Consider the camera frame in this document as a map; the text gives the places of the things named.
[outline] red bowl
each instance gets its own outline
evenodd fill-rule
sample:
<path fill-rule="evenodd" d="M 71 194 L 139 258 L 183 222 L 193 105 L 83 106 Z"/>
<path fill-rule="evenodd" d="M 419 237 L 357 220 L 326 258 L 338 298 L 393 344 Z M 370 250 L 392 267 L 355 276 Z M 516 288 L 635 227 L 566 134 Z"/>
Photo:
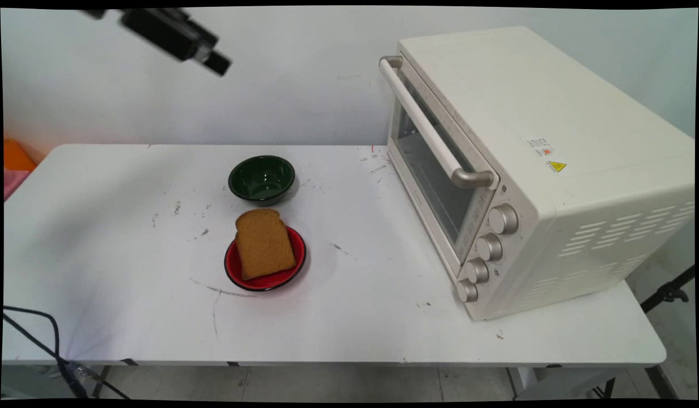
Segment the red bowl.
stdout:
<path fill-rule="evenodd" d="M 299 271 L 302 270 L 303 263 L 306 260 L 306 245 L 303 242 L 302 236 L 299 235 L 297 231 L 290 227 L 286 227 L 286 230 L 289 233 L 289 242 L 294 251 L 296 266 L 291 269 L 276 272 L 275 274 L 243 280 L 241 277 L 241 257 L 238 255 L 236 240 L 233 240 L 231 241 L 231 245 L 228 245 L 228 250 L 223 260 L 228 279 L 241 289 L 251 290 L 253 292 L 276 289 L 294 279 Z"/>

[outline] yellow warning triangle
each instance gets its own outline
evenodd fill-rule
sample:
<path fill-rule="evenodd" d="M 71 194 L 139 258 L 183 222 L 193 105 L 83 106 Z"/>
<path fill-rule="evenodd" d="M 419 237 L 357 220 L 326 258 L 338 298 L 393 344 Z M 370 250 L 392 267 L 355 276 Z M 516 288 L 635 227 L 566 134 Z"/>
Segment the yellow warning triangle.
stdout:
<path fill-rule="evenodd" d="M 549 161 L 548 163 L 553 166 L 553 169 L 556 170 L 556 173 L 558 173 L 561 170 L 564 170 L 564 167 L 566 166 L 564 163 L 556 163 L 554 161 Z"/>

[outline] green bowl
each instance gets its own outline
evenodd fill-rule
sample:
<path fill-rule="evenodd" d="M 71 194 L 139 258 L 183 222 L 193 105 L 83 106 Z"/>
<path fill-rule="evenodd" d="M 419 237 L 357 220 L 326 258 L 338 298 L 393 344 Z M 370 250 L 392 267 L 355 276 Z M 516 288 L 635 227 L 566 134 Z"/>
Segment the green bowl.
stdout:
<path fill-rule="evenodd" d="M 256 156 L 243 160 L 231 170 L 228 188 L 237 197 L 259 206 L 279 201 L 294 183 L 291 163 L 277 156 Z"/>

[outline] oven knob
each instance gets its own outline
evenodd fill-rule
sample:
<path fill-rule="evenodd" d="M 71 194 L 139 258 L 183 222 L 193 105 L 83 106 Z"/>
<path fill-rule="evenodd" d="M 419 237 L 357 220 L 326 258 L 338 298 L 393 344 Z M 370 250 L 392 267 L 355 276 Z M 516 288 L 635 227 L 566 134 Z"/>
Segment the oven knob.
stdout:
<path fill-rule="evenodd" d="M 496 234 L 512 234 L 518 230 L 518 215 L 510 204 L 501 204 L 488 211 L 488 222 Z"/>
<path fill-rule="evenodd" d="M 465 276 L 473 283 L 485 283 L 488 281 L 488 266 L 480 258 L 475 258 L 467 263 Z"/>
<path fill-rule="evenodd" d="M 478 238 L 476 251 L 484 261 L 497 261 L 503 256 L 503 247 L 495 234 L 487 234 Z"/>
<path fill-rule="evenodd" d="M 457 296 L 463 303 L 474 302 L 478 300 L 478 289 L 476 285 L 468 279 L 463 279 L 455 284 L 457 289 Z"/>

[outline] white table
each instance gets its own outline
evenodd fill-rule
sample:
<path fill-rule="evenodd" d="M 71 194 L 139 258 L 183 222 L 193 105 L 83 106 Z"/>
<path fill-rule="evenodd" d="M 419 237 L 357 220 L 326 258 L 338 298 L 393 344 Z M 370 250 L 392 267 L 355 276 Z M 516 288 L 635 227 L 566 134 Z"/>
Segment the white table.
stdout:
<path fill-rule="evenodd" d="M 253 206 L 227 178 L 261 154 L 296 170 L 274 208 L 308 257 L 284 287 L 247 292 L 223 259 L 235 219 Z M 4 303 L 51 313 L 62 356 L 83 363 L 561 364 L 596 385 L 666 357 L 625 282 L 471 320 L 385 147 L 64 145 L 4 212 Z M 10 314 L 52 346 L 47 320 Z M 3 364 L 53 363 L 7 323 L 3 333 Z M 521 397 L 548 397 L 553 381 L 578 377 L 568 373 Z M 517 387 L 534 383 L 532 370 L 520 374 Z"/>

